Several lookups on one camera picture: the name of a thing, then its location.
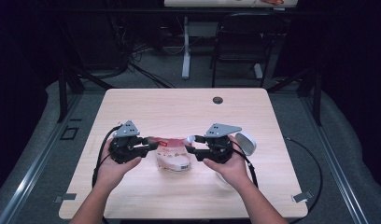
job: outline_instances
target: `black cable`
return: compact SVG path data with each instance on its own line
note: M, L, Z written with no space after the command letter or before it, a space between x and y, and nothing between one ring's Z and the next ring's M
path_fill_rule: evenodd
M119 128L121 127L120 126L117 126L117 127L114 127L111 131L109 131L107 134L106 134L106 137L104 138L103 140L103 144L101 145L100 147L100 151L98 153L98 158L97 158L97 163L95 165L95 168L94 168L94 172L93 172L93 175L92 175L92 188L94 188L94 185L95 185L95 182L97 181L97 175L98 175L98 169L100 168L101 164L103 164L103 162L106 160L106 158L108 158L110 156L110 154L108 154L107 156L105 156L103 158L103 160L101 161L101 156L103 155L103 150L104 150L104 146L106 145L106 140L108 139L108 137L113 133L115 132L116 130L118 130ZM102 221L105 223L105 224L109 224L108 221L106 220L106 218L103 216L102 217Z
M144 69L140 68L139 66L135 65L134 63L129 63L129 65L131 65L135 70L140 72L142 75L150 78L156 84L157 87L160 88L159 85L162 85L165 88L175 88L175 86L172 83L170 83L169 81L167 81L165 78L160 77L156 74L152 74L150 72L147 72Z
M299 143L298 141L295 141L295 140L293 140L293 139L291 139L291 138L289 138L289 137L286 137L286 136L283 136L284 137L284 139L285 140L288 140L288 141L290 141L290 142L293 142L293 143L295 143L296 145L298 145L299 147L301 147L301 148L303 148L312 158L313 158L313 160L315 161L315 163L316 163L316 165L317 165L317 168L318 168L318 173L319 173L319 189L318 189L318 193L317 193L317 196L316 196L316 199L315 199L315 201L313 202L313 204L310 206L310 208L308 209L309 211L308 211L308 213L310 213L312 210L313 210L313 208L316 206L316 204L317 204L317 201L318 201L318 199L319 199L319 196L321 195L321 191L322 191L322 185L323 185L323 176L322 176L322 170L321 170L321 166L320 166L320 164L318 163L318 160L317 160L317 158L313 155L313 153L307 148L307 147L305 147L304 145L302 145L301 143ZM292 222L290 222L291 224L292 223L297 223L297 222L299 222L300 220L302 220L302 219L304 219L304 217L302 217L302 218L298 218L298 219L296 219L296 220L294 220L294 221L292 221Z
M100 79L105 79L105 78L110 78L110 77L117 77L118 75L124 73L126 71L126 67L122 67L122 68L118 68L116 69L115 71L112 71L111 73L109 74L104 74L104 75L93 75L94 77L98 77Z
M140 47L134 47L133 52L130 54L130 58L133 60L133 62L138 62L138 63L141 62L143 53L147 49L148 48L146 44L141 44Z
M237 143L235 143L233 141L231 141L231 143L237 145L240 148L240 150L243 152L243 153L241 153L241 152L237 151L236 149L233 149L233 152L237 153L239 156L241 156L247 162L247 166L248 166L249 172L251 173L252 182L254 183L254 185L256 187L258 187L258 181L257 181L257 176L255 175L255 168L254 168L254 166L252 165L252 163L247 158L244 150Z

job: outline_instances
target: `office chair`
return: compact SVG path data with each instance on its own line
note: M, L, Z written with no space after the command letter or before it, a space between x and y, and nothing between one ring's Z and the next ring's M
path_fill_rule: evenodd
M263 86L275 38L283 21L275 15L234 13L219 22L210 68L215 87L217 61L222 63L263 63L260 87Z

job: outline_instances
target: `human hand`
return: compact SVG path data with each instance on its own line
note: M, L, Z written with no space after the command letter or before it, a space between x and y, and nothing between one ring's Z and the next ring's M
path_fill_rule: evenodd
M135 168L141 162L141 158L137 157L131 161L123 164L118 164L113 161L109 155L109 146L112 142L112 138L106 141L104 145L103 152L101 154L101 160L106 156L107 158L103 161L98 169L97 181L95 183L95 188L105 190L106 192L112 191L123 179L124 175Z
M237 143L237 140L233 136L228 136L232 142ZM233 144L233 149L243 153L237 144ZM203 162L212 170L220 173L226 182L235 189L242 183L251 181L247 175L245 160L237 153L233 153L232 157L223 164L216 163L210 159L203 159Z

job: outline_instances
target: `wooden table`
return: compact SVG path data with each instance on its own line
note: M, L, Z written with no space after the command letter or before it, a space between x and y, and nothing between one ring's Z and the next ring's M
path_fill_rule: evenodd
M222 104L213 102L216 96ZM107 132L129 119L141 137L203 135L213 123L242 127L258 145L249 159L261 192L284 217L307 214L305 203L292 200L301 189L264 89L127 89L106 92L68 187L67 193L77 197L63 201L61 218L71 218L91 191L92 171ZM173 173L157 168L154 153L149 152L112 191L107 218L248 217L237 192L194 156L188 171Z

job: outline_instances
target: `cable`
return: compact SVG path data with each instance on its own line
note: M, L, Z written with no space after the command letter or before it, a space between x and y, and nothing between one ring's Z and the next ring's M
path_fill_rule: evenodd
M179 21L179 18L178 18L178 17L176 17L176 21L178 22L179 28L181 28L182 34L184 34L184 28L182 28L182 24L181 24L181 22Z
M104 75L93 75L94 77L98 77L100 79L105 79L105 78L109 78L109 77L117 77L118 75L124 73L126 71L127 68L125 67L122 67L122 68L118 68L116 69L115 71L113 71L112 73L109 73L109 74L104 74Z
M309 210L308 213L310 213L310 212L313 210L313 208L316 206L317 201L318 201L319 196L321 195L321 191L322 191L322 186L323 186L323 176L322 176L321 166L320 166L320 164L318 163L318 160L316 159L316 157L313 155L313 153L312 153L307 147L305 147L304 145L302 145L302 144L299 143L298 141L295 141L295 140L293 140L293 139L291 139L291 138L289 138L289 137L283 136L283 138L284 138L285 140L288 140L288 141L290 141L290 142L293 142L293 143L295 143L296 145L298 145L299 147L303 148L303 149L304 149L304 150L305 150L305 151L306 151L306 152L313 158L313 160L315 161L315 163L316 163L316 165L317 165L318 173L319 173L319 189L318 189L318 193L317 193L317 196L316 196L315 201L313 202L313 204L312 204L312 205L310 206L310 208L308 209L308 210ZM299 222L299 221L302 220L302 219L304 219L304 217L302 217L302 218L298 218L298 219L292 221L291 224L293 224L293 223L297 223L297 222Z
M238 145L237 143L235 143L233 141L231 141L231 143L237 145L240 148L240 150L243 152L243 153L241 153L241 152L239 152L239 151L237 151L236 149L233 148L233 152L237 153L239 156L241 156L247 162L249 172L251 173L252 182L254 183L254 185L256 187L258 187L258 181L257 181L257 176L255 175L255 168L254 168L254 166L249 161L249 159L247 158L244 150L240 147L240 145Z
M160 77L160 76L158 76L156 74L152 74L150 72L147 72L144 69L142 69L142 68L138 67L137 65L135 65L134 63L129 63L129 65L131 65L135 70L140 72L142 75L144 75L144 76L148 77L149 79L151 79L158 88L161 87L159 85L162 85L165 88L175 88L175 86L171 82L167 81L165 78Z
M132 59L133 62L141 62L141 59L142 59L142 56L143 56L143 53L145 51L147 51L149 48L148 48L148 45L146 44L140 44L139 47L135 47L133 49L133 52L132 54L130 54L130 58Z
M176 51L176 52L170 52L168 49L174 49L174 48L181 48L180 50ZM166 53L168 54L171 54L171 55L176 55L178 53L180 53L183 49L185 48L185 46L178 46L178 47L163 47L164 51L166 51Z
M94 188L95 182L97 181L98 169L100 169L101 164L103 164L103 162L106 160L106 158L108 158L108 157L111 155L111 154L109 153L107 156L105 156L105 157L101 160L101 156L102 156L102 154L103 154L104 146L106 145L106 140L108 139L108 137L109 137L113 132L115 132L116 130L118 130L120 127L121 127L121 125L120 125L120 126L117 126L117 127L114 127L111 131L109 131L109 132L106 134L106 137L104 138L103 143L101 144L100 151L99 151L99 153L98 153L97 163L96 163L96 165L95 165L94 172L93 172L93 174L92 174L92 188ZM106 220L106 218L105 218L104 216L102 217L102 221L103 221L105 224L109 224L108 221Z

